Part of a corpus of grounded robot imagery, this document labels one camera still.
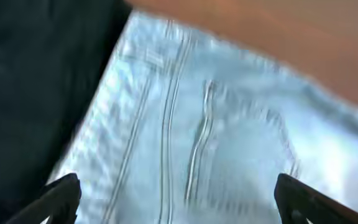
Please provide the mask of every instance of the pocket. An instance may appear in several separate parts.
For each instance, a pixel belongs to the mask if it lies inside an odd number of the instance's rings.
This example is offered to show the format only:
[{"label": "pocket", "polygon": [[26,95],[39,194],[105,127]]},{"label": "pocket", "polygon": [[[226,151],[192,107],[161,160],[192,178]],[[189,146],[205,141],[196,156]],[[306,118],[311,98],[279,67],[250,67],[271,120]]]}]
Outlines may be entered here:
[{"label": "pocket", "polygon": [[298,172],[282,117],[224,85],[208,82],[204,89],[185,201],[238,215],[275,213],[278,174]]}]

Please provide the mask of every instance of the brown surface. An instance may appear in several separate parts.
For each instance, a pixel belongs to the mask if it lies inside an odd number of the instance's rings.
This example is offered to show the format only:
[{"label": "brown surface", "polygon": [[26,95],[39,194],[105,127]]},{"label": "brown surface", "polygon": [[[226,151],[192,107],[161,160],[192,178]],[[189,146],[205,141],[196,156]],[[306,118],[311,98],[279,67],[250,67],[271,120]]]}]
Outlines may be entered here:
[{"label": "brown surface", "polygon": [[358,103],[358,0],[129,0],[287,62]]}]

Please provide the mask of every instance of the black fabric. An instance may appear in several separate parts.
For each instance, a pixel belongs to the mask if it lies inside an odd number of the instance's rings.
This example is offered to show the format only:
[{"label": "black fabric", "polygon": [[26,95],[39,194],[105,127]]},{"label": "black fabric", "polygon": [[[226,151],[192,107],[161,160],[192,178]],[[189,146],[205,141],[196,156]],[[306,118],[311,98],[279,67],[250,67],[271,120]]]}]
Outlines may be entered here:
[{"label": "black fabric", "polygon": [[0,0],[0,221],[45,184],[129,11],[121,0]]}]

